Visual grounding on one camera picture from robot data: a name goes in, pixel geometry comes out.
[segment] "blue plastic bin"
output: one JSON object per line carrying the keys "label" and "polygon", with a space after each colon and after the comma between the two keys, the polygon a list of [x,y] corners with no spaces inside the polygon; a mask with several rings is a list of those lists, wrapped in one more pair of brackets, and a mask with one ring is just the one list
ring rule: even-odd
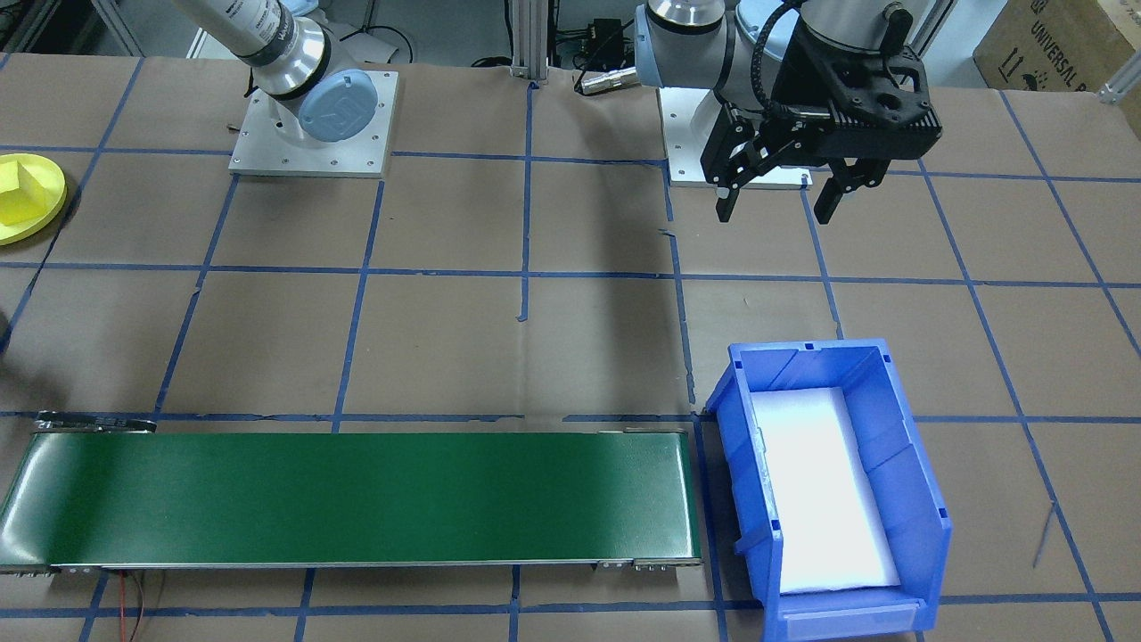
{"label": "blue plastic bin", "polygon": [[[784,536],[769,471],[756,457],[751,393],[839,388],[880,510],[900,586],[780,594]],[[950,518],[882,340],[734,344],[706,405],[717,414],[763,642],[827,640],[934,627]]]}

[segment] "yellow cube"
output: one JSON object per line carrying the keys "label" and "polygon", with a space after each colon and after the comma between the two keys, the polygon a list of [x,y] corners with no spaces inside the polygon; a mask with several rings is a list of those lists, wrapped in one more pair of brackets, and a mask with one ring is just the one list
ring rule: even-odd
{"label": "yellow cube", "polygon": [[0,162],[0,225],[43,216],[47,205],[47,190],[22,162]]}

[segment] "blue tape grid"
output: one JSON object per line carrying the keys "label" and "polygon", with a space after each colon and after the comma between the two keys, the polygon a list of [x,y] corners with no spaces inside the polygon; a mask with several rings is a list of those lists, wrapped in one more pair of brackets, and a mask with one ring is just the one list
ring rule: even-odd
{"label": "blue tape grid", "polygon": [[1114,314],[1117,315],[1117,320],[1125,330],[1125,335],[1130,339],[1130,344],[1133,346],[1133,352],[1141,357],[1141,346],[1138,346],[1138,340],[1133,336],[1130,331],[1130,325],[1125,323],[1125,316],[1122,315],[1122,309],[1117,306],[1117,300],[1114,299],[1112,292],[1106,285],[1106,279],[1101,276],[1101,270],[1098,269],[1098,265],[1093,261],[1093,255],[1090,254],[1090,249],[1085,245],[1085,241],[1082,239],[1082,235],[1077,230],[1077,225],[1074,224],[1074,219],[1069,214],[1069,210],[1066,209],[1066,203],[1062,202],[1061,194],[1058,193],[1058,186],[1054,185],[1053,179],[1050,173],[1046,172],[1046,166],[1042,164],[1042,157],[1038,156],[1037,149],[1030,143],[1030,138],[1026,135],[1026,129],[1022,128],[1022,122],[1018,119],[1018,114],[1014,113],[1014,107],[1010,104],[1010,99],[1002,91],[998,92],[998,97],[1002,98],[1004,105],[1006,105],[1006,112],[1010,113],[1011,120],[1014,121],[1014,127],[1018,128],[1018,133],[1022,137],[1022,141],[1026,143],[1027,151],[1030,152],[1030,156],[1034,157],[1034,163],[1038,165],[1038,171],[1042,172],[1042,178],[1045,179],[1046,185],[1050,187],[1050,193],[1054,196],[1054,202],[1058,203],[1058,209],[1062,212],[1062,217],[1066,219],[1066,225],[1069,226],[1070,233],[1074,234],[1074,239],[1077,241],[1077,246],[1082,250],[1082,255],[1085,257],[1085,261],[1090,265],[1090,269],[1093,271],[1093,277],[1101,285],[1101,291],[1106,294],[1106,299],[1109,300],[1110,307],[1114,308]]}
{"label": "blue tape grid", "polygon": [[88,162],[87,171],[83,172],[83,177],[79,181],[76,194],[72,196],[71,203],[67,205],[66,211],[63,212],[60,221],[56,226],[56,231],[51,236],[51,242],[48,243],[48,249],[43,252],[43,258],[40,260],[35,273],[32,275],[32,279],[29,281],[27,286],[24,287],[24,293],[21,296],[19,302],[16,303],[16,309],[13,310],[11,318],[8,319],[8,328],[0,334],[0,355],[8,350],[8,343],[11,341],[11,334],[16,328],[19,317],[24,314],[24,309],[27,307],[29,299],[32,298],[32,291],[35,289],[35,283],[40,279],[43,265],[48,261],[48,257],[51,255],[51,250],[55,249],[56,242],[59,239],[59,233],[64,228],[64,222],[66,222],[66,220],[79,206],[79,202],[83,197],[83,188],[87,187],[87,181],[91,179],[91,173],[95,172],[95,165],[99,162],[99,156],[103,155],[103,152],[107,146],[107,140],[111,139],[111,132],[115,130],[119,116],[123,113],[123,107],[127,105],[127,99],[130,97],[131,90],[135,88],[135,81],[138,80],[139,72],[141,70],[143,59],[140,58],[135,65],[135,71],[131,72],[130,79],[127,81],[127,87],[123,88],[122,96],[119,97],[119,104],[115,105],[115,111],[111,114],[111,120],[107,122],[107,128],[103,131],[103,137],[99,138],[99,144],[91,149],[91,160]]}
{"label": "blue tape grid", "polygon": [[[0,70],[5,67],[8,63],[10,56],[5,55],[0,58]],[[115,108],[111,122],[104,132],[98,146],[96,147],[60,147],[60,146],[16,146],[16,145],[0,145],[0,151],[2,149],[29,149],[34,152],[89,152],[92,153],[92,159],[80,181],[80,192],[86,186],[87,181],[92,174],[96,163],[105,153],[129,153],[129,154],[191,154],[191,155],[228,155],[228,151],[220,149],[164,149],[164,148],[121,148],[121,147],[107,147],[106,143],[111,137],[112,130],[118,122],[123,106],[133,88],[135,81],[138,78],[138,73],[141,67],[141,60],[136,66],[123,95]],[[673,220],[672,204],[669,198],[669,174],[667,168],[662,160],[622,160],[622,161],[607,161],[607,160],[594,160],[594,159],[574,159],[574,157],[557,157],[557,156],[533,156],[531,153],[532,143],[532,91],[535,86],[528,87],[527,90],[527,148],[523,156],[518,155],[499,155],[499,154],[440,154],[440,153],[421,153],[421,152],[395,152],[394,155],[407,155],[407,156],[434,156],[434,157],[459,157],[459,159],[477,159],[477,160],[511,160],[511,161],[524,161],[527,166],[527,176],[525,182],[526,195],[529,196],[531,187],[531,166],[534,162],[566,162],[566,163],[586,163],[586,164],[647,164],[659,166],[663,170],[666,193],[666,212],[667,220]],[[688,372],[688,389],[690,395],[690,401],[693,401],[693,375],[690,366],[690,355],[688,346],[688,330],[686,326],[685,317],[685,301],[682,292],[682,282],[686,279],[756,279],[756,281],[804,281],[804,282],[820,282],[826,290],[828,295],[830,307],[833,312],[833,317],[837,323],[837,336],[842,338],[842,330],[840,327],[840,316],[836,308],[835,299],[832,292],[833,282],[855,282],[855,283],[919,283],[919,284],[946,284],[946,285],[966,285],[972,293],[972,299],[976,303],[976,308],[980,315],[980,319],[984,324],[984,330],[988,336],[988,341],[992,344],[992,350],[994,351],[995,358],[998,361],[1000,369],[1002,371],[1004,382],[1006,383],[1008,391],[1011,395],[1012,401],[1014,403],[1017,416],[920,416],[916,417],[919,422],[998,422],[998,423],[1018,423],[1023,428],[1025,434],[1029,440],[1031,452],[1034,453],[1035,461],[1038,465],[1039,473],[1043,477],[1043,481],[1046,485],[1047,493],[1052,499],[1057,501],[1057,495],[1054,494],[1053,486],[1050,482],[1049,474],[1045,470],[1044,462],[1042,461],[1041,454],[1037,450],[1037,446],[1034,442],[1033,433],[1030,432],[1030,425],[1036,423],[1086,423],[1086,424],[1141,424],[1141,418],[1139,417],[1053,417],[1053,416],[1027,416],[1022,413],[1021,406],[1018,401],[1017,393],[1013,389],[1013,384],[1010,380],[1010,375],[1002,361],[1001,353],[996,341],[994,340],[993,333],[990,332],[989,324],[986,319],[986,314],[982,310],[981,302],[978,299],[976,291],[976,285],[996,285],[996,286],[1058,286],[1058,287],[1099,287],[1104,293],[1110,304],[1117,315],[1119,323],[1123,326],[1126,335],[1130,339],[1131,344],[1134,350],[1141,355],[1141,349],[1138,347],[1138,341],[1135,335],[1131,332],[1128,325],[1112,296],[1112,289],[1138,289],[1141,287],[1139,283],[1111,283],[1106,282],[1097,265],[1093,261],[1085,243],[1083,242],[1073,219],[1069,217],[1066,205],[1062,202],[1054,182],[1057,181],[1090,181],[1090,182],[1141,182],[1141,178],[1100,178],[1100,177],[1081,177],[1081,176],[1051,176],[1047,173],[1046,169],[1042,164],[1036,151],[1034,149],[1025,129],[1018,120],[1017,114],[1011,107],[1009,100],[1003,96],[1006,103],[1008,111],[1013,119],[1015,125],[1022,136],[1028,149],[1034,156],[1041,176],[1031,174],[988,174],[988,173],[969,173],[969,172],[939,172],[930,171],[925,165],[920,163],[920,171],[912,170],[896,170],[891,173],[899,174],[914,174],[923,176],[929,185],[933,201],[936,202],[937,210],[939,211],[940,218],[942,219],[945,230],[948,234],[948,238],[955,250],[956,258],[960,261],[960,266],[963,271],[962,279],[954,278],[864,278],[864,277],[841,277],[841,276],[830,276],[827,273],[827,266],[824,257],[823,249],[819,243],[818,234],[816,233],[815,225],[811,220],[811,210],[807,202],[807,194],[802,193],[802,200],[806,205],[806,213],[808,216],[808,221],[810,229],[812,230],[814,245],[817,251],[817,257],[820,266],[820,276],[778,276],[778,275],[761,275],[761,276],[748,276],[748,275],[735,275],[735,274],[685,274],[680,269],[679,252],[677,246],[677,238],[671,234],[671,254],[674,261],[672,274],[653,274],[653,273],[573,273],[573,271],[531,271],[528,266],[528,250],[529,243],[529,198],[525,196],[524,206],[524,258],[523,266],[519,271],[482,271],[482,270],[436,270],[436,269],[383,269],[383,268],[372,268],[369,266],[369,258],[371,255],[372,243],[375,237],[377,224],[379,221],[379,208],[380,200],[382,195],[382,184],[378,188],[378,200],[377,206],[373,213],[373,225],[370,231],[370,238],[367,243],[367,251],[365,253],[365,259],[359,269],[353,268],[322,268],[322,267],[270,267],[270,266],[213,266],[211,265],[211,258],[213,249],[217,244],[218,237],[220,235],[221,228],[225,224],[226,213],[232,202],[234,190],[237,185],[237,179],[230,184],[230,189],[227,194],[226,203],[222,206],[222,211],[219,214],[218,225],[216,226],[215,234],[211,238],[210,249],[208,250],[207,257],[202,265],[140,265],[140,263],[74,263],[74,262],[54,262],[48,263],[48,257],[50,255],[51,249],[58,238],[58,230],[56,236],[52,238],[48,246],[43,260],[39,263],[37,262],[16,262],[16,261],[0,261],[0,267],[32,267],[37,269],[37,274],[33,276],[32,282],[25,290],[19,304],[17,306],[16,312],[13,315],[11,323],[6,334],[0,338],[0,351],[7,347],[10,340],[11,331],[15,327],[16,319],[23,312],[23,309],[27,304],[27,299],[31,296],[32,290],[35,284],[40,271],[44,268],[79,268],[79,269],[144,269],[144,270],[197,270],[199,282],[201,285],[204,282],[209,271],[297,271],[297,273],[358,273],[361,276],[355,311],[353,316],[353,330],[356,328],[359,317],[359,307],[363,300],[363,292],[365,289],[365,283],[367,276],[371,274],[423,274],[423,275],[479,275],[479,276],[507,276],[507,277],[520,277],[523,279],[523,292],[524,292],[524,303],[520,314],[520,319],[526,318],[527,311],[527,281],[529,277],[624,277],[624,278],[673,278],[677,284],[678,291],[678,304],[679,304],[679,316],[681,323],[681,340],[683,347],[683,353],[687,361]],[[949,225],[946,221],[946,217],[942,212],[941,204],[938,201],[938,195],[934,190],[933,184],[931,184],[930,178],[932,176],[948,176],[948,177],[964,177],[964,178],[1000,178],[1000,179],[1013,179],[1013,180],[1045,180],[1058,202],[1060,210],[1062,211],[1067,224],[1078,242],[1083,254],[1090,263],[1091,270],[1093,271],[1095,282],[1036,282],[1036,281],[973,281],[962,260],[962,255],[958,252],[957,245],[955,243],[954,236],[950,233]],[[79,198],[74,198],[73,203],[66,213],[70,216],[74,208],[78,205]],[[169,364],[168,371],[164,375],[164,383],[160,392],[160,398],[156,400],[155,411],[151,414],[112,414],[116,416],[124,417],[136,417],[136,418],[157,418],[161,421],[219,421],[219,422],[246,422],[246,421],[280,421],[280,422],[301,422],[301,421],[319,421],[330,422],[333,424],[334,432],[339,428],[341,421],[354,421],[354,422],[455,422],[455,421],[480,421],[480,422],[494,422],[503,418],[521,418],[519,415],[351,415],[343,413],[343,393],[348,383],[348,377],[351,371],[351,355],[355,342],[355,333],[350,330],[350,339],[346,347],[346,363],[345,369],[342,372],[341,389],[338,393],[338,411],[333,415],[268,415],[268,416],[251,416],[251,415],[227,415],[227,414],[216,414],[216,415],[194,415],[194,414],[167,414],[162,413],[162,401],[165,396],[167,388],[170,383],[170,376],[173,373],[173,368],[177,365],[178,353],[181,343],[185,341],[185,333],[188,328],[191,317],[193,316],[194,307],[196,304],[197,294],[192,298],[191,303],[187,307],[187,312],[184,318],[184,326],[179,334],[179,341],[176,344],[176,349],[172,351],[171,361]],[[30,416],[30,412],[0,412],[0,416]],[[597,604],[597,603],[569,603],[569,604],[542,604],[520,608],[519,606],[519,584],[520,584],[520,569],[519,567],[512,568],[512,591],[511,601],[504,606],[377,606],[377,607],[321,607],[310,608],[309,599],[311,596],[313,584],[315,578],[315,571],[309,569],[306,574],[305,586],[302,590],[301,603],[297,608],[253,608],[253,609],[189,609],[189,608],[164,608],[149,611],[148,615],[153,617],[184,617],[184,616],[213,616],[213,617],[225,617],[225,616],[282,616],[282,617],[296,617],[298,618],[297,631],[294,639],[301,641],[305,633],[305,620],[309,615],[321,615],[321,616],[335,616],[335,615],[482,615],[482,613],[507,613],[511,618],[509,640],[510,642],[516,642],[518,637],[518,616],[523,612],[614,612],[614,611],[659,611],[659,610],[715,610],[718,612],[718,624],[719,633],[721,640],[727,639],[727,627],[725,624],[725,612],[728,610],[744,610],[744,609],[756,609],[760,604],[755,601],[744,601],[744,602],[727,602],[723,600],[723,593],[720,579],[720,567],[717,559],[718,552],[713,543],[717,542],[714,526],[712,521],[712,510],[711,510],[711,494],[709,490],[709,479],[707,479],[707,461],[705,457],[704,448],[704,433],[701,423],[703,421],[711,420],[711,417],[698,414],[690,415],[638,415],[638,416],[621,416],[621,415],[576,415],[568,416],[565,418],[567,422],[691,422],[695,431],[695,438],[697,440],[697,447],[699,453],[699,469],[702,477],[703,487],[703,499],[706,506],[706,531],[710,539],[710,566],[711,574],[714,584],[714,600],[712,602],[666,602],[666,603],[636,603],[636,602],[622,602],[613,604]],[[1059,521],[1062,525],[1062,530],[1066,534],[1067,543],[1075,556],[1078,568],[1082,572],[1083,582],[1086,585],[1085,593],[1071,593],[1071,594],[1017,594],[1017,595],[947,595],[944,596],[945,604],[1001,604],[1001,603],[1047,603],[1047,602],[1089,602],[1094,607],[1095,613],[1099,619],[1099,624],[1107,640],[1112,640],[1112,635],[1109,632],[1108,625],[1104,620],[1104,616],[1101,612],[1101,602],[1135,602],[1141,601],[1141,593],[1097,593],[1093,590],[1092,583],[1090,582],[1089,574],[1085,570],[1084,563],[1082,562],[1079,552],[1074,542],[1073,534],[1070,533],[1068,523],[1065,521],[1065,517],[1059,506]],[[91,627],[96,618],[104,617],[118,617],[118,609],[103,609],[98,604],[102,602],[103,594],[106,590],[106,584],[108,582],[108,574],[102,574],[96,588],[92,593],[90,606],[87,609],[0,609],[0,619],[2,618],[22,618],[22,617],[83,617],[84,626],[80,635],[80,641],[86,642],[91,633]],[[917,634],[917,639],[922,642],[922,633]]]}
{"label": "blue tape grid", "polygon": [[[923,171],[926,170],[926,164],[922,160],[920,160],[920,169]],[[931,180],[931,176],[929,174],[924,174],[923,179],[926,182],[928,190],[931,193],[931,200],[934,203],[934,208],[939,214],[939,220],[942,224],[944,230],[947,233],[947,239],[950,242],[952,251],[955,253],[955,260],[958,262],[958,268],[963,273],[963,279],[966,281],[966,287],[971,294],[971,301],[974,303],[974,309],[979,315],[980,323],[982,324],[982,331],[986,333],[987,342],[990,344],[990,351],[994,353],[1000,373],[1002,373],[1006,392],[1010,395],[1011,403],[1014,405],[1014,412],[1019,418],[1022,418],[1025,416],[1025,413],[1022,412],[1022,404],[1018,398],[1013,380],[1010,376],[1010,372],[1006,369],[1006,364],[998,349],[998,342],[995,340],[995,335],[990,330],[990,320],[987,318],[987,312],[982,308],[982,300],[979,298],[979,292],[974,286],[974,283],[971,281],[966,262],[963,260],[963,254],[958,249],[958,243],[955,241],[955,235],[950,230],[950,222],[947,220],[947,214],[942,209],[942,203],[939,201],[939,194],[936,192],[934,182]],[[1074,534],[1069,528],[1069,522],[1066,520],[1061,503],[1058,502],[1058,494],[1054,491],[1053,482],[1051,482],[1050,474],[1046,472],[1045,462],[1042,458],[1042,454],[1038,452],[1037,444],[1034,441],[1034,434],[1030,432],[1030,425],[1025,421],[1020,422],[1020,425],[1022,426],[1022,432],[1030,446],[1030,452],[1034,455],[1034,462],[1037,465],[1038,474],[1042,477],[1042,482],[1046,488],[1046,494],[1050,496],[1050,499],[1054,502],[1058,523],[1061,527],[1062,534],[1066,536],[1066,543],[1069,545],[1070,553],[1074,555],[1074,562],[1077,564],[1078,574],[1082,576],[1082,583],[1085,585],[1086,590],[1086,598],[1090,603],[1093,604],[1093,611],[1098,617],[1098,624],[1101,626],[1106,641],[1114,642],[1114,634],[1109,631],[1109,624],[1102,612],[1101,603],[1094,593],[1093,583],[1090,580],[1090,574],[1085,568],[1085,562],[1082,560],[1082,554],[1077,548],[1077,543],[1074,541]]]}

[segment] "yellow object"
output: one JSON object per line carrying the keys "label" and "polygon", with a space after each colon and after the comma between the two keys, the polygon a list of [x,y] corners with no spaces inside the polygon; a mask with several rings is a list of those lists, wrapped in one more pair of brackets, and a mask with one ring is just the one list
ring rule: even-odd
{"label": "yellow object", "polygon": [[39,231],[63,209],[67,180],[35,154],[0,155],[0,245]]}

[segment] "green conveyor belt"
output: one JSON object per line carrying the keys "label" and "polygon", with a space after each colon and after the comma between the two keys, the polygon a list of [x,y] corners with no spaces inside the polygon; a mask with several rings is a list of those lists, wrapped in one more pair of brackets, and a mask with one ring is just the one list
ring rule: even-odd
{"label": "green conveyor belt", "polygon": [[0,571],[696,563],[675,433],[41,433]]}

